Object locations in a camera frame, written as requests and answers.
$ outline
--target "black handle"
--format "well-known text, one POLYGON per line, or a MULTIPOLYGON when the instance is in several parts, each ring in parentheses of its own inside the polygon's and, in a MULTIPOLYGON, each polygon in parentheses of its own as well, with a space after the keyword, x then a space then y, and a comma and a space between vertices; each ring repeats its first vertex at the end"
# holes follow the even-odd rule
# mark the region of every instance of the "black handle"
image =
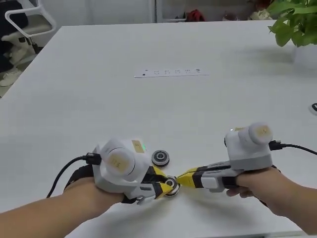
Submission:
MULTIPOLYGON (((275 165, 272 165, 273 168, 277 169, 279 172, 281 172, 281 170, 279 170, 275 165)), ((237 185, 236 182, 236 177, 222 177, 222 183, 224 188, 226 189, 232 189, 232 188, 238 188, 239 186, 237 185)), ((267 207, 267 204, 261 200, 259 200, 265 207, 267 207)))

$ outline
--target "black cable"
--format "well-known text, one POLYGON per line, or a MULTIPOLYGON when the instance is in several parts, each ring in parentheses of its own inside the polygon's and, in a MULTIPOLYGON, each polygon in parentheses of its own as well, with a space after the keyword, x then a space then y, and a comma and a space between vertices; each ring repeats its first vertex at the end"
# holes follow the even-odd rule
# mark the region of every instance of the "black cable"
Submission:
POLYGON ((55 190, 55 187, 57 185, 57 182, 59 180, 59 178, 61 177, 61 175, 63 174, 63 172, 65 172, 65 170, 71 166, 72 164, 74 164, 76 161, 80 161, 80 160, 83 160, 83 161, 86 161, 86 164, 88 165, 100 165, 101 163, 101 156, 100 154, 95 154, 95 153, 87 153, 86 155, 84 156, 80 156, 80 157, 77 157, 71 161, 69 161, 62 169, 61 171, 58 173, 58 175, 56 176, 54 182, 53 182, 53 185, 52 185, 52 188, 50 189, 50 192, 48 193, 48 195, 46 196, 46 198, 49 198, 51 196, 51 194, 54 192, 55 190))
POLYGON ((305 150, 305 151, 307 151, 307 152, 309 152, 309 153, 312 153, 312 154, 314 154, 314 155, 317 155, 317 152, 316 152, 316 151, 311 150, 311 149, 308 149, 308 148, 303 147, 303 146, 300 146, 300 145, 281 144, 281 146, 282 146, 283 148, 286 148, 286 147, 297 148, 297 149, 305 150))
POLYGON ((48 195, 46 196, 46 198, 49 198, 51 196, 51 194, 54 192, 55 190, 55 187, 57 185, 57 182, 59 180, 59 178, 61 177, 61 175, 63 174, 63 172, 65 172, 65 170, 71 166, 72 164, 74 164, 75 162, 77 161, 80 161, 80 160, 86 160, 86 156, 80 156, 80 157, 77 157, 71 161, 69 161, 62 169, 61 171, 58 173, 58 175, 56 176, 54 182, 53 182, 53 185, 52 185, 52 188, 50 189, 50 192, 48 193, 48 195))

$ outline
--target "finger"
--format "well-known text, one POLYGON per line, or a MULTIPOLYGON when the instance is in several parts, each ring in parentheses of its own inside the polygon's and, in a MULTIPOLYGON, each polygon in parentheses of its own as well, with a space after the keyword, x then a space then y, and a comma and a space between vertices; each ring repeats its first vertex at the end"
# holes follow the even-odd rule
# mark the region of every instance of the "finger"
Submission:
POLYGON ((227 196, 233 197, 233 196, 238 195, 240 192, 238 189, 232 188, 232 189, 229 189, 226 193, 227 193, 227 196))
POLYGON ((240 193, 240 197, 246 198, 246 197, 253 197, 253 193, 251 191, 245 191, 240 193))
POLYGON ((243 192, 246 192, 246 191, 249 191, 249 189, 247 187, 232 188, 232 189, 229 189, 227 191, 227 195, 229 197, 233 197, 233 196, 238 195, 239 193, 243 193, 243 192))

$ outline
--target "wall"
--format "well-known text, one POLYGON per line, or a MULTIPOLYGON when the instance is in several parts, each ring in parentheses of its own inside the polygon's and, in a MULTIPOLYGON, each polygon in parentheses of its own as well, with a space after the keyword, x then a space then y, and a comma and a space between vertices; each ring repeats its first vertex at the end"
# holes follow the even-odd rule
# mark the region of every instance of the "wall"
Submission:
MULTIPOLYGON (((154 21, 154 0, 43 0, 43 4, 58 27, 154 21)), ((52 36, 35 40, 43 46, 52 36)))
POLYGON ((246 20, 255 10, 255 0, 163 0, 163 17, 174 19, 184 12, 198 9, 207 21, 220 21, 225 12, 246 20))

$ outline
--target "cable connector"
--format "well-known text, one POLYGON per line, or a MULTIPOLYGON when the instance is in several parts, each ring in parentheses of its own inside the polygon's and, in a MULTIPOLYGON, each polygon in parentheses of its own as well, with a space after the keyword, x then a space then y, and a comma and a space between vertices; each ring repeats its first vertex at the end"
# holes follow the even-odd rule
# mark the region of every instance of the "cable connector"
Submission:
POLYGON ((273 150, 281 150, 283 148, 285 148, 284 144, 282 144, 282 142, 280 140, 272 140, 269 144, 269 149, 271 151, 273 150))
POLYGON ((84 160, 88 165, 100 165, 102 159, 100 154, 87 153, 84 160))

